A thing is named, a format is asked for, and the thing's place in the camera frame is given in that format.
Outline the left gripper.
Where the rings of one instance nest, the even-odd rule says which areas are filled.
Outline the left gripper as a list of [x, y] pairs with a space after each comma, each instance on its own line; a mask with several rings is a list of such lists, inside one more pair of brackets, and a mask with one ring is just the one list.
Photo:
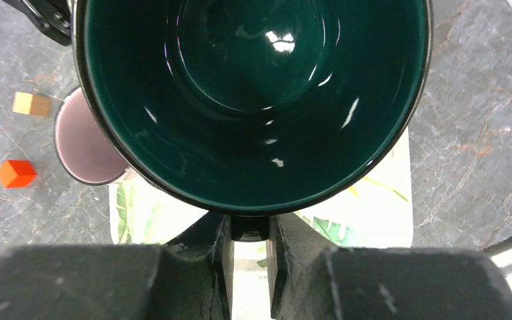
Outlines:
[[46, 37], [62, 46], [71, 45], [72, 1], [68, 0], [3, 0], [24, 14]]

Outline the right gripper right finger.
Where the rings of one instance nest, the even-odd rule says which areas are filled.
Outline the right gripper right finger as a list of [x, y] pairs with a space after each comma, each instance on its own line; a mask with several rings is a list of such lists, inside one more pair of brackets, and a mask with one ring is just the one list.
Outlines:
[[512, 290], [486, 254], [339, 247], [298, 216], [269, 220], [274, 319], [512, 319]]

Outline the dark green mug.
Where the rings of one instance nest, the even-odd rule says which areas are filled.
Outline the dark green mug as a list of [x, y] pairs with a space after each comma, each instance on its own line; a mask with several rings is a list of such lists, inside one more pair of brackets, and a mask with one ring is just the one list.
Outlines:
[[430, 1], [74, 1], [100, 130], [144, 180], [246, 225], [322, 203], [394, 148]]

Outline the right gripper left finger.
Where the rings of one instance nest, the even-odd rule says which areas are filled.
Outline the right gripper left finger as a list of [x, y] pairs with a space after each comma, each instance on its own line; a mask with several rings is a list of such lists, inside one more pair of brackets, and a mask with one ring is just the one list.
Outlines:
[[164, 245], [41, 245], [0, 256], [0, 319], [229, 319], [230, 219]]

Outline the mauve purple mug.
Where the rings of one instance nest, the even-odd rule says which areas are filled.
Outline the mauve purple mug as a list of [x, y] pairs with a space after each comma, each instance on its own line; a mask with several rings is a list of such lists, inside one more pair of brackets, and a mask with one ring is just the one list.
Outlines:
[[133, 173], [96, 122], [80, 87], [60, 106], [53, 136], [64, 170], [80, 183], [107, 185]]

